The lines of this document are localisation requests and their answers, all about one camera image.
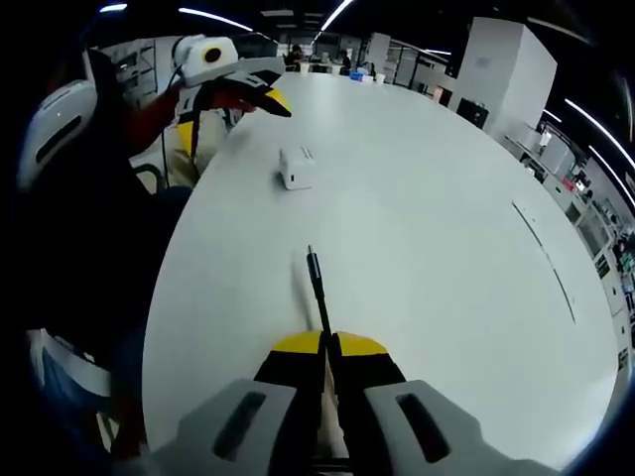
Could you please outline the person's left hand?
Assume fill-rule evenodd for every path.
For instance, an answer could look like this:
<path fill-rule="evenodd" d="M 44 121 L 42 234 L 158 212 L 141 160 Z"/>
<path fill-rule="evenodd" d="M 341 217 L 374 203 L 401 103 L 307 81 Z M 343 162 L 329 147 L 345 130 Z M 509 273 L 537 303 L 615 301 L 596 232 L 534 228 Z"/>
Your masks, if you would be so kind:
<path fill-rule="evenodd" d="M 240 96 L 235 90 L 220 86 L 203 86 L 200 90 L 202 97 L 198 100 L 200 110 L 235 109 L 251 113 L 256 107 Z"/>

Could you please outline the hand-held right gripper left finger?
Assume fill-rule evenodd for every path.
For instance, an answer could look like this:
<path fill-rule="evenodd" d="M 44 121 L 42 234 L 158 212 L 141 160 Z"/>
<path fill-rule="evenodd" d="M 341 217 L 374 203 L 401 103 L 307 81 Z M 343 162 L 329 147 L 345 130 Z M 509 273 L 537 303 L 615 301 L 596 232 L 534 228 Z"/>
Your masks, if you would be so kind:
<path fill-rule="evenodd" d="M 152 452 L 152 475 L 308 475 L 320 426 L 325 339 L 292 334 L 256 375 L 237 379 L 182 418 Z"/>

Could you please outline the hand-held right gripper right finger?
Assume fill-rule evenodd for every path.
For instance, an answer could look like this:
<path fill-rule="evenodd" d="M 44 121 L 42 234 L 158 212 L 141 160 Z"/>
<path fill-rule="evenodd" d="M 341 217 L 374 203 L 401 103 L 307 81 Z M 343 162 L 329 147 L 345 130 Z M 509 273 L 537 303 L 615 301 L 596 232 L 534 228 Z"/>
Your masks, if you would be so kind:
<path fill-rule="evenodd" d="M 422 380 L 409 380 L 388 350 L 348 332 L 330 339 L 338 422 L 356 475 L 553 475 L 485 441 L 477 418 Z"/>

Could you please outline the person's right hand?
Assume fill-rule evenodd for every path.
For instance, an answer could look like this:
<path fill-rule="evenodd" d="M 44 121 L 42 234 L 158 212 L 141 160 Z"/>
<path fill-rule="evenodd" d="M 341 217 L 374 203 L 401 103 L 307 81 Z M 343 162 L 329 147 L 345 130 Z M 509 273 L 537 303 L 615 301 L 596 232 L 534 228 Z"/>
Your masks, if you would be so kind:
<path fill-rule="evenodd" d="M 337 397 L 330 384 L 326 384 L 321 395 L 320 424 L 317 431 L 317 456 L 346 458 L 349 456 L 344 442 L 343 431 L 339 426 Z"/>

